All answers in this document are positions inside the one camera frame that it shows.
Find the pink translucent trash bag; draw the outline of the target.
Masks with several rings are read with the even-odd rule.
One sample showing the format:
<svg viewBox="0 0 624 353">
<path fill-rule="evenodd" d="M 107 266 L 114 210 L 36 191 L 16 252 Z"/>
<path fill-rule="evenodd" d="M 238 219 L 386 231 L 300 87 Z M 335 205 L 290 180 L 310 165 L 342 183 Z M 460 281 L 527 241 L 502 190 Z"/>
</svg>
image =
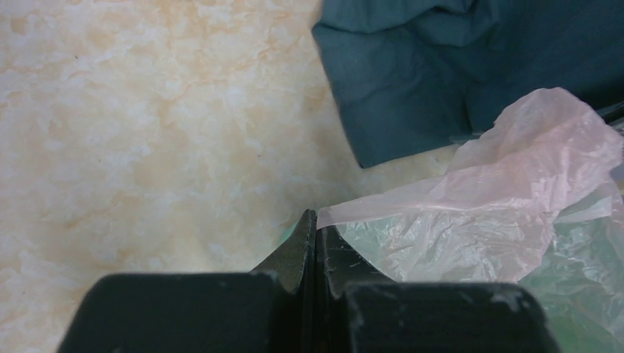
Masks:
<svg viewBox="0 0 624 353">
<path fill-rule="evenodd" d="M 561 88 L 507 106 L 446 172 L 323 208 L 398 282 L 509 282 L 542 304 L 566 352 L 623 350 L 623 137 Z"/>
</svg>

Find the green plastic trash bin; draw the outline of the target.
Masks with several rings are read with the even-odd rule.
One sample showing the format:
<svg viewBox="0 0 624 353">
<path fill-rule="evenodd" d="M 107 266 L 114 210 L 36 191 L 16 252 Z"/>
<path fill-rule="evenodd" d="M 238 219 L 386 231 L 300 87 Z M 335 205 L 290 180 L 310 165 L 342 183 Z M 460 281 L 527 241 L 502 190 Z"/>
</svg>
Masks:
<svg viewBox="0 0 624 353">
<path fill-rule="evenodd" d="M 613 244 L 623 231 L 609 218 L 559 221 L 548 235 L 506 214 L 416 214 L 329 227 L 396 282 L 499 282 L 526 289 L 542 306 L 558 352 L 623 350 L 623 261 Z M 319 341 L 316 253 L 315 240 Z"/>
</svg>

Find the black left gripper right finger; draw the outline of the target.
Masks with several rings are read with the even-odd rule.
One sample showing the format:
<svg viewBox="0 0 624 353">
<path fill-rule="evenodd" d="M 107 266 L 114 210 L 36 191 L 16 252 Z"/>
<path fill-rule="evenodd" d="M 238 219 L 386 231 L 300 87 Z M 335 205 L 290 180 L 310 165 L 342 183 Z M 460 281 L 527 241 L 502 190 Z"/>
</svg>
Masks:
<svg viewBox="0 0 624 353">
<path fill-rule="evenodd" d="M 538 301 L 510 283 L 396 282 L 335 227 L 316 233 L 321 352 L 558 352 Z"/>
</svg>

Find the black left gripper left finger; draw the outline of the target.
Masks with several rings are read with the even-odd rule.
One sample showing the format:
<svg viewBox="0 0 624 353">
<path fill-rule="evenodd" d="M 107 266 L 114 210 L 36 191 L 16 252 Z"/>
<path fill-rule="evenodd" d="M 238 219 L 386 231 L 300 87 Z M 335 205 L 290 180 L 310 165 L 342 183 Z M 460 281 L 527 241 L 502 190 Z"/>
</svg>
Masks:
<svg viewBox="0 0 624 353">
<path fill-rule="evenodd" d="M 85 295 L 60 352 L 312 352 L 316 213 L 248 272 L 123 273 Z"/>
</svg>

